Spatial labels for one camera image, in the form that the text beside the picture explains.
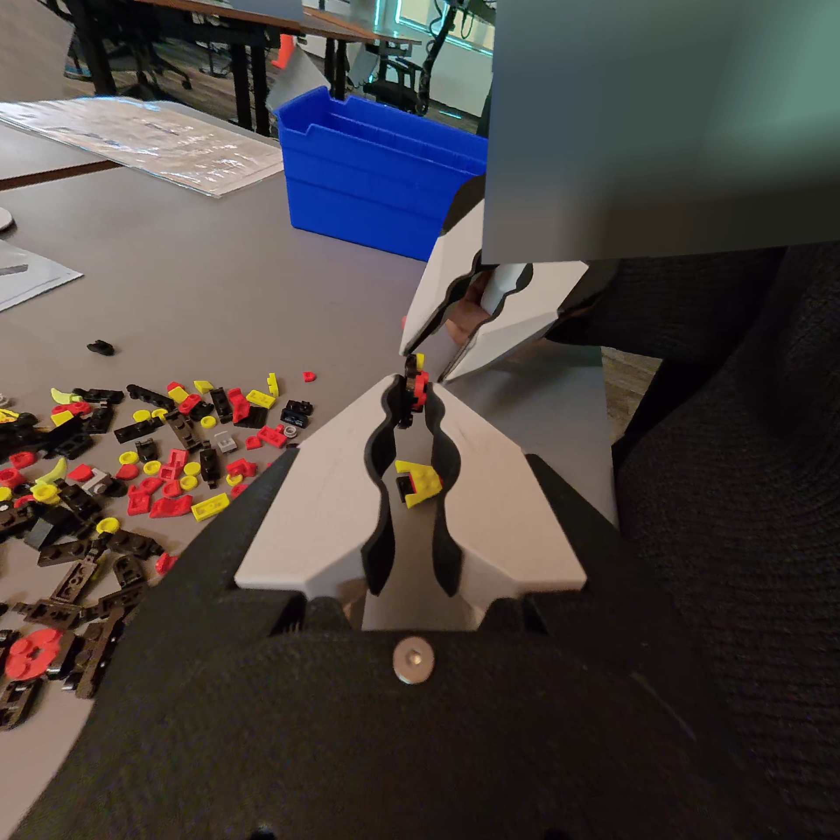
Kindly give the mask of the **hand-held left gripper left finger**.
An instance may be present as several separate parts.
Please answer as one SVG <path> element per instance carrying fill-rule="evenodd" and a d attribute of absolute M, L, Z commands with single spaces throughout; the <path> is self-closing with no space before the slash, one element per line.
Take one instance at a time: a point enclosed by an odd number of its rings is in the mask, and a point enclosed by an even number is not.
<path fill-rule="evenodd" d="M 377 382 L 281 460 L 283 480 L 234 581 L 342 605 L 379 595 L 395 559 L 383 475 L 396 457 L 403 378 Z"/>

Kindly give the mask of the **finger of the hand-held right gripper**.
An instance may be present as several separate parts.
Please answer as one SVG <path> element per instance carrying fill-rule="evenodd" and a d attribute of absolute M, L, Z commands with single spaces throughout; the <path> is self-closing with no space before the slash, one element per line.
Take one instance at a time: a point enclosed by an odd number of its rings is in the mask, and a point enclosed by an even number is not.
<path fill-rule="evenodd" d="M 485 201 L 454 203 L 446 216 L 408 309 L 399 353 L 408 356 L 443 326 L 449 308 L 469 287 L 480 263 Z"/>
<path fill-rule="evenodd" d="M 481 301 L 490 317 L 459 347 L 439 376 L 439 383 L 448 384 L 483 371 L 543 336 L 589 268 L 583 261 L 563 261 L 493 269 Z"/>

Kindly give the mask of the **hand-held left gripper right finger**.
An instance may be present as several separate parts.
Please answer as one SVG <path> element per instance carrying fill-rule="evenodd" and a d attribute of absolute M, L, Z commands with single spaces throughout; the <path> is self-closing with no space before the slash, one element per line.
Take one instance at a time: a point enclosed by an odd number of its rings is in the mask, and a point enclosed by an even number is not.
<path fill-rule="evenodd" d="M 586 572 L 522 448 L 439 384 L 425 419 L 443 485 L 434 574 L 462 626 L 477 627 L 499 599 L 582 591 Z"/>

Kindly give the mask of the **yellow black lego wedge part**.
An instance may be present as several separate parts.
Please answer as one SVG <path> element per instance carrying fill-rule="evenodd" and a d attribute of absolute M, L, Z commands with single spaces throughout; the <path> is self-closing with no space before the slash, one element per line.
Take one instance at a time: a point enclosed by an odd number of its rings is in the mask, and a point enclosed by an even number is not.
<path fill-rule="evenodd" d="M 412 509 L 440 494 L 444 485 L 430 465 L 396 460 L 396 488 L 406 509 Z"/>

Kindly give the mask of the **yellow black lego assembly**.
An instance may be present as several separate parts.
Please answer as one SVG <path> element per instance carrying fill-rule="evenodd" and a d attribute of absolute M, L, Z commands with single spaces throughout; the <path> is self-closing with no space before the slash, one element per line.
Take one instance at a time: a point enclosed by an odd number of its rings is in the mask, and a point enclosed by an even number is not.
<path fill-rule="evenodd" d="M 403 379 L 401 413 L 397 426 L 407 429 L 413 424 L 414 416 L 423 412 L 427 401 L 429 376 L 425 371 L 424 353 L 407 355 Z"/>

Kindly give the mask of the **person's right forearm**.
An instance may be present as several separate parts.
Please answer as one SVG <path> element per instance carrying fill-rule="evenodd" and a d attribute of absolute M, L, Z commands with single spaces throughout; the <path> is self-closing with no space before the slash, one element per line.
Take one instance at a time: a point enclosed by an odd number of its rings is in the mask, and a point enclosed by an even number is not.
<path fill-rule="evenodd" d="M 689 364 L 724 360 L 755 320 L 787 249 L 623 259 L 605 288 L 546 338 Z"/>

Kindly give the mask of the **pile of loose lego pieces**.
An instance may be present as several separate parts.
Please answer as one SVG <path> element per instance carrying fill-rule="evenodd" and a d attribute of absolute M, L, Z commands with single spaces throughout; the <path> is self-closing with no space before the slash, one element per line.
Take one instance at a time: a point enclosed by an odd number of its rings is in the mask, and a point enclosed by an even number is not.
<path fill-rule="evenodd" d="M 62 569 L 47 596 L 2 599 L 2 731 L 32 714 L 50 683 L 94 698 L 114 649 L 154 586 L 179 557 L 126 518 L 152 524 L 208 523 L 240 497 L 262 469 L 245 449 L 284 455 L 310 424 L 310 401 L 177 382 L 168 395 L 135 384 L 122 390 L 52 391 L 51 428 L 30 413 L 2 411 L 2 544 L 20 542 L 41 570 Z"/>

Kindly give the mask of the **person's right hand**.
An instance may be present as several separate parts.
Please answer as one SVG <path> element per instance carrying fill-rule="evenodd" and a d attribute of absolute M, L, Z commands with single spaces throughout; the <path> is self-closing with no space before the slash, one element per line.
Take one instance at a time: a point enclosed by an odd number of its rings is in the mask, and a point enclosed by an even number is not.
<path fill-rule="evenodd" d="M 476 274 L 465 295 L 448 312 L 446 331 L 458 347 L 463 347 L 471 333 L 490 317 L 481 306 L 481 301 L 494 273 L 492 269 Z"/>

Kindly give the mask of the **blue plastic bin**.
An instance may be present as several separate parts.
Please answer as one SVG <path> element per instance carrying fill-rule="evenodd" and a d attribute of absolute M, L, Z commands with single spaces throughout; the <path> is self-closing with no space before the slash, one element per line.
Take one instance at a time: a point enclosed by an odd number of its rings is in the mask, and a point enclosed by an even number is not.
<path fill-rule="evenodd" d="M 316 87 L 274 111 L 297 229 L 428 260 L 457 190 L 487 171 L 488 141 Z"/>

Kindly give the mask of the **black office chair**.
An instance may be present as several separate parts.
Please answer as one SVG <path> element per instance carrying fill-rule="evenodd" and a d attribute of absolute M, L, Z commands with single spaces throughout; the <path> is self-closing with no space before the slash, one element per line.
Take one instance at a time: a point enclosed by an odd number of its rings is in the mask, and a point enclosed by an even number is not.
<path fill-rule="evenodd" d="M 429 74 L 425 66 L 404 57 L 382 57 L 375 78 L 366 81 L 362 91 L 380 104 L 425 117 Z"/>

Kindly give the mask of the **black knit sweater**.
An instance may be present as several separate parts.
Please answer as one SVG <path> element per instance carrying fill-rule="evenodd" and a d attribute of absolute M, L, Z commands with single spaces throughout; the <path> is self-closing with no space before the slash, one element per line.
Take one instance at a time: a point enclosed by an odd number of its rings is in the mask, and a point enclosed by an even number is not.
<path fill-rule="evenodd" d="M 805 838 L 838 838 L 838 242 L 792 246 L 752 325 L 616 473 L 624 534 Z"/>

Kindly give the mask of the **glossy printed sheet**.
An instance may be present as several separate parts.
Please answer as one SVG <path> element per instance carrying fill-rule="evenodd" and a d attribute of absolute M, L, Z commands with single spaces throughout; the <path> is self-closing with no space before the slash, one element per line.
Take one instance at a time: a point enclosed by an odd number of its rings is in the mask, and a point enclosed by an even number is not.
<path fill-rule="evenodd" d="M 210 197 L 284 171 L 278 143 L 263 143 L 160 103 L 128 98 L 3 102 L 1 120 Z"/>

